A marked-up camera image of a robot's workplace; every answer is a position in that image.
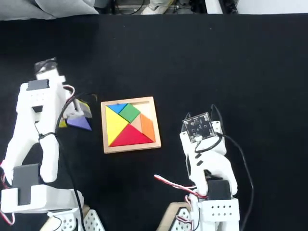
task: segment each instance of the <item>cable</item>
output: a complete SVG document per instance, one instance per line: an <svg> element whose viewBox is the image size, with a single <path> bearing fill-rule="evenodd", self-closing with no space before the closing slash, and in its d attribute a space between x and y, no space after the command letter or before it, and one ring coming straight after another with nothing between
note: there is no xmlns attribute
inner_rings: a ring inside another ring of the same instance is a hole
<svg viewBox="0 0 308 231"><path fill-rule="evenodd" d="M5 183L5 174L3 172L2 176L1 176L1 182L2 185L4 187L4 189L8 189L9 187L6 185ZM7 223L9 226L12 226L15 223L15 213L11 213L12 216L12 220L10 220L2 211L1 211L1 207L0 207L0 215L3 218L3 220L5 221L5 223Z"/></svg>
<svg viewBox="0 0 308 231"><path fill-rule="evenodd" d="M53 217L57 218L61 222L60 225L55 230L53 230L53 231L57 231L61 227L61 225L62 225L62 220L60 218L58 218L58 217L55 217L55 216L53 216Z"/></svg>
<svg viewBox="0 0 308 231"><path fill-rule="evenodd" d="M247 212L245 214L245 217L244 217L244 220L242 222L241 229L240 229L241 231L244 231L246 223L247 223L247 220L248 220L249 215L250 215L251 210L252 210L252 205L254 203L254 197L255 197L254 184L253 184L253 181L252 181L252 178L251 178L251 175L250 175L250 171L249 171L249 168L248 168L248 165L247 165L247 162L246 162L246 158L245 158L244 152L243 152L242 148L240 147L240 145L234 139L232 139L230 136L227 136L227 135L224 135L224 134L220 134L220 133L218 133L218 135L227 138L228 140L230 140L234 144L234 146L236 146L239 149L239 151L240 151L240 153L242 155L242 159L243 159L243 162L244 162L244 166L245 166L248 178L249 178L249 182L250 182L250 186L251 186L250 203L249 203L248 210L247 210Z"/></svg>
<svg viewBox="0 0 308 231"><path fill-rule="evenodd" d="M191 230L191 231L196 231L199 228L199 225L200 225L200 208L198 209L198 211L199 211L199 219L198 219L197 227L194 228L194 230Z"/></svg>
<svg viewBox="0 0 308 231"><path fill-rule="evenodd" d="M222 116L221 116L221 113L220 113L219 109L215 106L215 104L212 104L212 105L211 105L211 115L210 115L210 118L212 119L212 117L213 117L213 109L215 109L215 111L216 111L216 113L217 113L217 115L218 115L218 117L219 117L220 126L221 126L221 131L222 131L223 134L225 134L225 128L224 128L224 126L223 126ZM217 141L216 143L214 143L213 145L211 145L211 146L209 146L209 147L207 147L207 148L205 148L205 149L201 149L201 150L197 150L198 146L201 144L201 141L198 141L198 143L197 143L197 145L196 145L196 147L195 147L195 149L194 149L194 152L195 152L195 153L204 153L204 152L207 152L207 151L209 151L209 150L215 148L217 145L219 145L219 143L221 142L221 140L222 140L222 137L219 136L219 139L218 139L218 141Z"/></svg>
<svg viewBox="0 0 308 231"><path fill-rule="evenodd" d="M145 3L145 0L142 0L141 6L136 11L134 11L133 13L122 13L122 10L120 9L119 5L117 4L117 2L115 0L115 5L116 5L119 13L122 14L122 15L133 15L133 14L137 13L139 10L142 9L142 7L144 6L144 3Z"/></svg>
<svg viewBox="0 0 308 231"><path fill-rule="evenodd" d="M206 152L206 151L209 151L209 150L215 148L217 145L219 145L219 143L221 142L221 140L222 140L222 137L219 136L219 137L218 137L218 141L217 141L216 143L214 143L213 145L209 146L208 148L201 149L201 150L197 150L198 146L199 146L200 143L201 143L201 141L198 141L196 147L194 148L194 152L195 152L195 153L204 153L204 152Z"/></svg>
<svg viewBox="0 0 308 231"><path fill-rule="evenodd" d="M198 192L195 192L195 191L191 190L191 188L195 188L195 186L185 187L185 186L180 185L180 184L175 184L175 183L170 182L170 181L168 181L167 179L165 179L165 178L163 178L163 177L161 177L161 176L159 176L159 175L157 175L157 174L154 175L154 178L157 179L157 180L159 180L159 181L161 181L161 182L163 182L163 183L165 183L165 184L171 185L171 186L173 186L173 187L176 188L176 189L182 189L182 190L184 190L184 191L187 191L187 192L189 192L189 193L195 195L195 196L198 197L198 198L207 199L207 196L202 196L202 195L199 194Z"/></svg>
<svg viewBox="0 0 308 231"><path fill-rule="evenodd" d="M220 121L220 126L221 126L222 134L226 134L225 128L224 128L224 126L223 126L223 119L222 119L221 113L220 113L219 109L215 106L215 104L212 104L212 105L211 105L211 115L210 115L211 120L213 120L213 119L212 119L212 118L213 118L213 109L215 109L215 111L216 111L216 113L217 113L217 115L218 115L218 118L219 118L219 121Z"/></svg>
<svg viewBox="0 0 308 231"><path fill-rule="evenodd" d="M69 168L69 164L68 164L68 161L66 159L66 156L65 156L65 152L64 152L64 148L63 146L61 145L61 142L59 140L59 138L57 137L57 133L58 133L58 130L59 130L59 124L60 124L60 121L61 121L61 118L63 116L63 113L64 111L67 109L67 107L69 106L69 104L71 102L73 102L75 99L83 96L83 95L92 95L92 96L95 96L96 99L97 99L97 96L93 93L80 93L80 94L77 94L77 95L74 95L73 97L71 97L70 99L68 99L66 101L66 103L64 104L59 116L58 116L58 119L57 119L57 122L56 122L56 127L55 127L55 138L57 139L58 143L59 143L59 149L62 149L62 152L59 152L59 153L62 153L62 157L63 157L63 160L64 160L64 165L66 167L66 170L67 170L67 173L69 175L69 177L71 178L71 181L72 181L72 184L73 184L73 190L74 190L74 194L76 196L76 200L77 200L77 204L78 204L78 208L79 208L79 212L80 212L80 218L81 218L81 226L84 230L86 230L85 228L85 224L83 222L83 213L82 213L82 207L81 207L81 202L80 202L80 198L78 196L78 192L77 192L77 189L76 189L76 184L75 184L75 181L74 181L74 178L73 178L73 174L71 173L71 170Z"/></svg>
<svg viewBox="0 0 308 231"><path fill-rule="evenodd" d="M3 220L5 221L5 223L7 223L9 226L12 226L15 223L15 213L12 213L12 220L10 220L5 213L3 213L0 209L0 215L3 218Z"/></svg>
<svg viewBox="0 0 308 231"><path fill-rule="evenodd" d="M71 86L71 85L68 85L68 84L64 84L64 85L62 85L62 86L63 86L64 89L65 89L65 88L70 88L70 89L72 90L72 93L71 93L70 97L66 100L66 101L68 101L70 98L72 98L72 97L74 96L74 94L75 94L75 88L74 88L73 86Z"/></svg>

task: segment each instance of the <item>gray fabric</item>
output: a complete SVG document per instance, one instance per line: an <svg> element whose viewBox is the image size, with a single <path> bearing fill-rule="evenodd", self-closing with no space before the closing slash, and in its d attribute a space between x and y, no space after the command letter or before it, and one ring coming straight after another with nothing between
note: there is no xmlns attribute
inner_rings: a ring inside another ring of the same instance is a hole
<svg viewBox="0 0 308 231"><path fill-rule="evenodd" d="M0 20L54 19L98 14L95 0L0 0Z"/></svg>

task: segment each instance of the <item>yellow triangle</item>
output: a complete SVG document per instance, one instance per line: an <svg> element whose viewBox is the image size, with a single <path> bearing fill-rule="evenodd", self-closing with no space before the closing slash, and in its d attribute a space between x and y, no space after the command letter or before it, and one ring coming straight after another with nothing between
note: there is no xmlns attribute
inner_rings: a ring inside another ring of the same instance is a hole
<svg viewBox="0 0 308 231"><path fill-rule="evenodd" d="M106 108L106 123L107 123L107 136L108 146L115 140L115 138L123 131L128 122L111 110L109 107Z"/></svg>

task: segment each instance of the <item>black cable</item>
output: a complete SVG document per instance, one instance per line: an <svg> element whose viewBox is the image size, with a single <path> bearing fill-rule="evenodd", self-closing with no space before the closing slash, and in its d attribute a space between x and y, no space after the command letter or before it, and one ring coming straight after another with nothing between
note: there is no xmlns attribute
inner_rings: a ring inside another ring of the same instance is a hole
<svg viewBox="0 0 308 231"><path fill-rule="evenodd" d="M55 138L57 139L58 143L59 143L59 150L62 149L62 152L59 151L59 153L62 153L62 157L63 157L63 160L64 160L64 165L66 167L66 170L67 170L67 173L69 175L69 177L71 178L71 181L72 181L72 184L73 184L73 190L74 190L74 194L76 196L76 200L77 200L77 204L78 204L78 208L79 208L79 212L80 212L80 218L81 218L81 226L84 230L86 230L85 228L85 224L83 222L83 213L82 213L82 207L81 207L81 202L80 202L80 198L78 196L78 192L77 192L77 189L76 189L76 184L75 184L75 181L74 181L74 178L73 178L73 174L69 168L69 164L68 164L68 161L66 159L66 156L64 154L64 149L63 149L63 146L61 145L61 142L60 140L58 139L57 137L57 132L59 130L59 125L60 125L60 121L61 121L61 118L64 114L64 111L67 109L67 107L69 106L69 104L71 102L73 102L75 99L77 99L78 97L81 97L83 95L94 95L92 93L80 93L80 94L77 94L77 95L74 95L72 98L70 98L63 106L60 114L59 114L59 117L57 119L57 122L56 122L56 128L55 128Z"/></svg>
<svg viewBox="0 0 308 231"><path fill-rule="evenodd" d="M201 149L201 150L197 150L198 146L199 146L200 143L201 143L201 141L198 141L196 147L194 148L194 152L195 152L195 153L204 153L204 152L206 152L206 151L209 151L209 150L215 148L217 145L219 145L219 143L221 142L221 140L222 140L222 137L219 136L219 139L218 139L218 141L217 141L216 143L214 143L213 145L209 146L208 148Z"/></svg>
<svg viewBox="0 0 308 231"><path fill-rule="evenodd" d="M197 227L194 228L194 230L192 230L192 231L196 231L199 228L199 225L200 225L200 208L199 208L199 219L198 219Z"/></svg>
<svg viewBox="0 0 308 231"><path fill-rule="evenodd" d="M216 111L216 113L217 113L217 115L218 115L218 118L219 118L219 121L220 121L220 126L221 126L221 131L222 131L223 134L225 134L225 128L224 128L224 126L223 126L222 116L221 116L221 113L220 113L219 109L215 106L215 104L212 104L212 105L211 105L211 115L210 115L210 117L211 117L211 119L212 119L212 117L213 117L213 109L215 109L215 111ZM213 145L211 145L211 146L209 146L209 147L207 147L207 148L205 148L205 149L201 149L201 150L197 150L198 146L199 146L200 143L201 143L201 141L198 141L198 143L197 143L197 145L196 145L196 147L195 147L195 149L194 149L194 152L195 152L195 153L203 153L203 152L209 151L209 150L215 148L217 145L219 145L219 143L221 142L221 140L222 140L222 137L219 136L219 139L218 139L218 141L217 141L216 143L214 143Z"/></svg>
<svg viewBox="0 0 308 231"><path fill-rule="evenodd" d="M222 119L221 113L220 113L219 109L216 107L215 104L212 104L212 105L211 105L211 115L210 115L211 120L213 120L213 109L215 109L215 111L216 111L216 113L217 113L217 115L218 115L218 118L219 118L219 121L220 121L220 126L221 126L222 134L226 134L225 128L224 128L224 126L223 126L223 119Z"/></svg>
<svg viewBox="0 0 308 231"><path fill-rule="evenodd" d="M239 151L240 151L240 153L242 155L242 159L243 159L243 162L244 162L244 166L245 166L245 169L246 169L249 181L250 181L250 186L251 186L250 203L249 203L248 210L247 210L247 212L245 214L245 217L244 217L244 220L242 222L241 229L240 229L241 231L244 231L246 223L247 223L247 220L248 220L249 215L250 215L251 210L252 210L252 205L254 203L254 197L255 197L254 184L253 184L250 172L249 172L249 168L248 168L248 165L247 165L247 162L246 162L246 158L245 158L244 152L243 152L242 148L240 147L240 145L234 139L232 139L230 136L227 136L227 135L224 135L224 134L220 134L220 133L218 133L218 135L221 136L221 137L227 138L228 140L230 140L234 144L234 146L236 146L239 149Z"/></svg>
<svg viewBox="0 0 308 231"><path fill-rule="evenodd" d="M133 13L122 13L122 11L121 11L119 5L117 4L117 2L116 2L116 0L115 0L115 5L116 5L116 7L117 7L119 13L122 14L122 15L133 15L133 14L137 13L139 10L142 9L142 7L144 6L144 3L145 3L145 0L142 0L141 6L140 6L136 11L134 11Z"/></svg>
<svg viewBox="0 0 308 231"><path fill-rule="evenodd" d="M60 228L61 227L61 225L62 225L62 220L60 219L60 218L58 218L58 217L55 217L55 216L53 216L54 218L57 218L58 220L60 220L60 225L55 229L55 230L53 230L53 231L57 231L58 230L58 228Z"/></svg>

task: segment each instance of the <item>tangram puzzle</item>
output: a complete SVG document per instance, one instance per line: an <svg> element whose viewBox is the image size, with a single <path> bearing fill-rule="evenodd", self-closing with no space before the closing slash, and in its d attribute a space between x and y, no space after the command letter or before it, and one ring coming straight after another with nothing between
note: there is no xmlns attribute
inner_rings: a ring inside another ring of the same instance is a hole
<svg viewBox="0 0 308 231"><path fill-rule="evenodd" d="M102 102L105 153L161 147L153 97Z"/></svg>

